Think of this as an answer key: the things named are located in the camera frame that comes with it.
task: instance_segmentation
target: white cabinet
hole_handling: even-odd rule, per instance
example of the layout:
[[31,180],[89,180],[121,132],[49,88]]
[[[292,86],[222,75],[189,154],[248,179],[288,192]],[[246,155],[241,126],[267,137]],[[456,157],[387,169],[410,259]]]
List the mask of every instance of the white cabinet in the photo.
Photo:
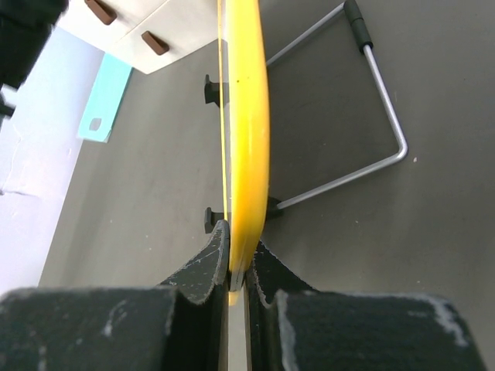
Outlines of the white cabinet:
[[[217,0],[98,0],[117,18],[106,26],[84,0],[71,0],[58,26],[143,73],[154,72],[217,38]],[[161,56],[143,40],[169,45]]]

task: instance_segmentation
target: yellow object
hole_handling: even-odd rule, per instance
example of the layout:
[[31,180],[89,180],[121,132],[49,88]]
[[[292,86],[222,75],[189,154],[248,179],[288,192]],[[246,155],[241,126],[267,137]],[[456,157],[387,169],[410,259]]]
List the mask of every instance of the yellow object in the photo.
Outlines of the yellow object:
[[258,0],[218,0],[218,15],[220,82],[228,83],[220,84],[224,210],[230,224],[230,289],[238,291],[265,224],[268,81]]

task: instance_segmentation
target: brown handle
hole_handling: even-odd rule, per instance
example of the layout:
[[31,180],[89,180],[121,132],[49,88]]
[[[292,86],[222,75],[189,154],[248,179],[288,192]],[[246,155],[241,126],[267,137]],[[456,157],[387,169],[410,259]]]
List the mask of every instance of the brown handle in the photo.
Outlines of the brown handle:
[[169,44],[167,44],[165,41],[160,39],[159,37],[153,35],[151,32],[146,31],[141,35],[142,39],[145,40],[145,43],[148,44],[150,48],[153,49],[153,51],[158,54],[159,56],[162,56],[163,54],[167,53],[170,50]]
[[109,26],[117,19],[117,13],[110,6],[100,0],[84,0],[89,9],[100,19],[104,25]]

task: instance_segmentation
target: wooden knob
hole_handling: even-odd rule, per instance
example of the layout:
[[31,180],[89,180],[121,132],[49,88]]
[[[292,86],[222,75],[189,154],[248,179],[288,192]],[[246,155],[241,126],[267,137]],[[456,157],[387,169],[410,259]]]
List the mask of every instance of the wooden knob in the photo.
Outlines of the wooden knob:
[[109,26],[117,19],[117,12],[101,0],[84,0],[84,2],[104,25]]
[[159,56],[162,56],[163,54],[167,53],[170,50],[169,44],[167,44],[165,41],[160,39],[159,37],[153,35],[151,32],[146,31],[141,35],[142,39],[145,40],[145,43],[148,44],[150,48],[153,49],[153,51],[158,54]]

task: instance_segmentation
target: teal object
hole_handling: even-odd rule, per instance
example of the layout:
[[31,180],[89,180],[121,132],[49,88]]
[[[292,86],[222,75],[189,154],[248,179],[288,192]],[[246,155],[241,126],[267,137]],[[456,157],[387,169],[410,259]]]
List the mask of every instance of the teal object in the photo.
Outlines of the teal object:
[[131,66],[105,54],[80,121],[80,138],[108,142],[131,72]]

